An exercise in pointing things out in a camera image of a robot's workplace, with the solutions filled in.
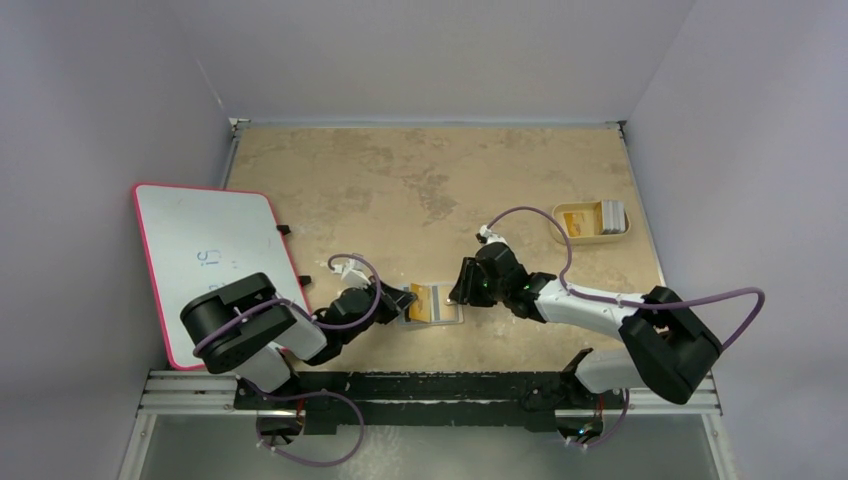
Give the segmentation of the beige leather card holder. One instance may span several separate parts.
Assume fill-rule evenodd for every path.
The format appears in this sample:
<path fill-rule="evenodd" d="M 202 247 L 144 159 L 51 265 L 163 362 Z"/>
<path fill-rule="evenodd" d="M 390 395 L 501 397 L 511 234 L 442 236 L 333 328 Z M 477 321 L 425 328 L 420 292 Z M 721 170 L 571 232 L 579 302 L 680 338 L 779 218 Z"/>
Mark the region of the beige leather card holder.
<path fill-rule="evenodd" d="M 432 309 L 432 322 L 431 323 L 419 323 L 412 322 L 409 318 L 398 318 L 397 322 L 400 325 L 404 326 L 414 326 L 414 327 L 429 327 L 429 326 L 445 326 L 452 324 L 459 324 L 464 321 L 463 311 L 460 305 L 452 304 L 448 300 L 448 294 L 453 288 L 452 284 L 441 282 L 441 283 L 424 283 L 424 285 L 429 285 L 433 290 L 433 309 Z"/>

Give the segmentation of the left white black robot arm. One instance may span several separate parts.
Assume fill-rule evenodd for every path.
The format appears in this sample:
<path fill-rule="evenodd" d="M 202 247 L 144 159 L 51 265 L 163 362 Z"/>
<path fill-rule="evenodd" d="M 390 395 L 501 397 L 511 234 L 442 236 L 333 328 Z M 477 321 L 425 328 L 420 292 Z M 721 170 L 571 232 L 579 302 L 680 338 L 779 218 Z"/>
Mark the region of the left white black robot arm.
<path fill-rule="evenodd" d="M 311 366 L 326 363 L 372 325 L 405 315 L 418 299 L 372 279 L 311 314 L 279 296 L 266 274 L 255 273 L 188 302 L 180 320 L 192 354 L 209 373 L 245 378 L 272 408 L 284 409 L 298 395 L 286 353 Z"/>

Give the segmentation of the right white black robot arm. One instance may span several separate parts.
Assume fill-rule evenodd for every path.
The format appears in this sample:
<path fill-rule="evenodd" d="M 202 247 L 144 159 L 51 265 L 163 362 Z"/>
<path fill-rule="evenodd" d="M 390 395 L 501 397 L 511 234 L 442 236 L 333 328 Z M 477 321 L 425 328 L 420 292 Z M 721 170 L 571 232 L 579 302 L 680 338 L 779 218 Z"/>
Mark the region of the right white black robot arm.
<path fill-rule="evenodd" d="M 648 388 L 673 404 L 689 401 L 723 347 L 690 308 L 669 307 L 679 299 L 662 286 L 643 295 L 566 288 L 553 274 L 528 272 L 502 242 L 464 258 L 449 294 L 454 304 L 501 303 L 522 319 L 572 325 L 621 341 L 618 350 L 588 349 L 567 366 L 561 392 L 576 407 L 626 388 Z"/>

